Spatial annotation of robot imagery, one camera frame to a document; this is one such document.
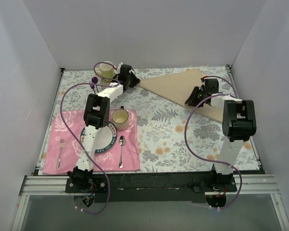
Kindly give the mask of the beige cloth napkin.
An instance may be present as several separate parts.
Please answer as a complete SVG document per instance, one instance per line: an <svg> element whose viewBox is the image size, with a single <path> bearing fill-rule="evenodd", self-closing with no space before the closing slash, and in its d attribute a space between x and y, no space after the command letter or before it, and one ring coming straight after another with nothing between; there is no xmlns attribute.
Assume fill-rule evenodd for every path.
<svg viewBox="0 0 289 231"><path fill-rule="evenodd" d="M142 79L138 87L192 111L194 108L186 106L185 101L191 95L194 87L202 85L200 79L203 76L203 73L196 68L180 73Z"/></svg>

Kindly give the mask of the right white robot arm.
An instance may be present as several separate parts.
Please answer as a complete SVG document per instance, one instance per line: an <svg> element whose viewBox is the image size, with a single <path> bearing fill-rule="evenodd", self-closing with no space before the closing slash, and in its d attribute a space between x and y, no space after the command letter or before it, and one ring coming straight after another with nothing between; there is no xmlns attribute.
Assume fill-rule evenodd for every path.
<svg viewBox="0 0 289 231"><path fill-rule="evenodd" d="M254 102L242 100L219 91L219 77L205 76L202 85L194 87L185 104L193 106L194 111L205 104L222 109L223 145L218 160L209 160L193 154L203 161L213 163L207 185L213 191L225 189L232 184L233 171L238 154L250 137L256 133Z"/></svg>

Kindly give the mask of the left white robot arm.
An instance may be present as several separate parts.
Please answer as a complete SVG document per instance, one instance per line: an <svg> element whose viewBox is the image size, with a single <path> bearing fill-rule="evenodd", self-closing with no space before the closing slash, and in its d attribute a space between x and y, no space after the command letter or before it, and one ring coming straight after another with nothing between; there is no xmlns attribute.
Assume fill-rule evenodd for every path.
<svg viewBox="0 0 289 231"><path fill-rule="evenodd" d="M118 70L119 72L114 77L108 78L111 83L104 86L104 90L97 94L90 94L87 98L83 116L84 140L80 141L76 138L82 151L73 170L67 173L71 183L84 193L89 192L94 186L92 173L93 168L98 165L93 157L102 130L109 122L110 103L122 95L126 89L133 88L140 82L131 65L121 64Z"/></svg>

